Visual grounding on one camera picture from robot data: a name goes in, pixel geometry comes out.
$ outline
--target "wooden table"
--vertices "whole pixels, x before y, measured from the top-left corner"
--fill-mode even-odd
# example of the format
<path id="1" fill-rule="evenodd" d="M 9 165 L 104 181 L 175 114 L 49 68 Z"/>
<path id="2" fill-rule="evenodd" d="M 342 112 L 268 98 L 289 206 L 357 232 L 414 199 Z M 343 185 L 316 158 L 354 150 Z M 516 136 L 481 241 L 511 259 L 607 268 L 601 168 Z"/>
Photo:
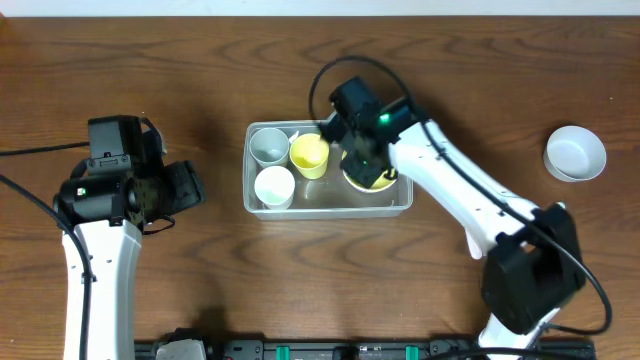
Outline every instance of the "wooden table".
<path id="1" fill-rule="evenodd" d="M 87 140 L 87 119 L 148 116 L 168 161 L 192 159 L 205 205 L 145 238 L 135 293 L 137 339 L 176 327 L 267 338 L 424 338 L 478 333 L 482 262 L 462 228 L 416 188 L 398 218 L 261 222 L 242 205 L 247 126 L 306 119 L 314 74 L 365 54 L 396 69 L 446 134 L 481 167 L 541 206 L 565 201 L 583 257 L 614 306 L 600 358 L 640 356 L 640 25 L 625 18 L 6 19 L 0 35 L 0 150 Z M 323 78 L 318 112 L 361 73 Z M 608 163 L 593 181 L 544 168 L 546 138 L 585 126 Z M 50 201 L 87 149 L 0 159 L 2 174 Z M 0 186 L 0 358 L 59 359 L 66 269 L 60 231 Z M 556 319 L 598 326 L 585 287 Z"/>

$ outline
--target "white cup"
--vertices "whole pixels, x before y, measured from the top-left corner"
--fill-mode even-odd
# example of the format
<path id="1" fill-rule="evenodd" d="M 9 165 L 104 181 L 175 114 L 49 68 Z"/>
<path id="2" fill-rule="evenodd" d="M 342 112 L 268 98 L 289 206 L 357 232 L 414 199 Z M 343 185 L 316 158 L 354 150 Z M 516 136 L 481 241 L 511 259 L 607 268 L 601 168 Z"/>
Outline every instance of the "white cup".
<path id="1" fill-rule="evenodd" d="M 258 199 L 272 210 L 284 210 L 291 206 L 295 187 L 293 174 L 282 166 L 262 170 L 254 184 Z"/>
<path id="2" fill-rule="evenodd" d="M 600 175 L 607 163 L 602 141 L 579 126 L 565 126 L 554 131 L 543 155 L 551 175 L 566 182 L 591 180 Z"/>

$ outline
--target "green connector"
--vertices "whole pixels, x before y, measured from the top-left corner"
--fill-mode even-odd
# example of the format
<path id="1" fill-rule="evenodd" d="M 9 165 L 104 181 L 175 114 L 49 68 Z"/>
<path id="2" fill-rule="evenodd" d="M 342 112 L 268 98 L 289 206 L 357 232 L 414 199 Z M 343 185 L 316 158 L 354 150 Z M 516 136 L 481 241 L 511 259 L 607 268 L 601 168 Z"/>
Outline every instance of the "green connector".
<path id="1" fill-rule="evenodd" d="M 278 346 L 276 348 L 276 360 L 289 360 L 288 346 Z"/>
<path id="2" fill-rule="evenodd" d="M 420 360 L 420 349 L 417 346 L 407 346 L 407 360 Z"/>

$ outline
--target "green led light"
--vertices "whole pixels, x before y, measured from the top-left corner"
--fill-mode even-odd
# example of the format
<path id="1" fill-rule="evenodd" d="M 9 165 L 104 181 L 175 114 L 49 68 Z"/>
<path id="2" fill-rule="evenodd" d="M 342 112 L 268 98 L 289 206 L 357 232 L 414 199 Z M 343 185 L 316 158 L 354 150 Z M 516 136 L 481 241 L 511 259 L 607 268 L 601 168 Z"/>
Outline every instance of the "green led light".
<path id="1" fill-rule="evenodd" d="M 382 114 L 380 115 L 380 124 L 386 125 L 389 123 L 389 121 L 391 121 L 391 115 L 389 114 Z"/>

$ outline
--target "clear plastic bin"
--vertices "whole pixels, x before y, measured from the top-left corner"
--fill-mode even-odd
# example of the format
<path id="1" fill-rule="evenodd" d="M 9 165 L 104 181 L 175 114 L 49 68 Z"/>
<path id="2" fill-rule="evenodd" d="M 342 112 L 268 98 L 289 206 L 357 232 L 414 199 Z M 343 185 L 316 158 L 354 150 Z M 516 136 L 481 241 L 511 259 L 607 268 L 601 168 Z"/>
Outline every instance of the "clear plastic bin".
<path id="1" fill-rule="evenodd" d="M 261 220 L 303 220 L 335 218 L 367 218 L 398 216 L 413 203 L 413 182 L 399 176 L 398 181 L 389 189 L 379 193 L 367 194 L 351 186 L 342 174 L 340 160 L 342 149 L 332 144 L 329 153 L 327 172 L 317 180 L 303 177 L 289 161 L 287 169 L 296 179 L 293 203 L 286 210 L 271 210 L 258 199 L 254 191 L 256 176 L 262 170 L 249 152 L 249 140 L 258 130 L 277 128 L 291 137 L 299 131 L 300 135 L 318 133 L 310 120 L 257 122 L 249 125 L 244 142 L 244 161 L 242 182 L 244 207 Z"/>

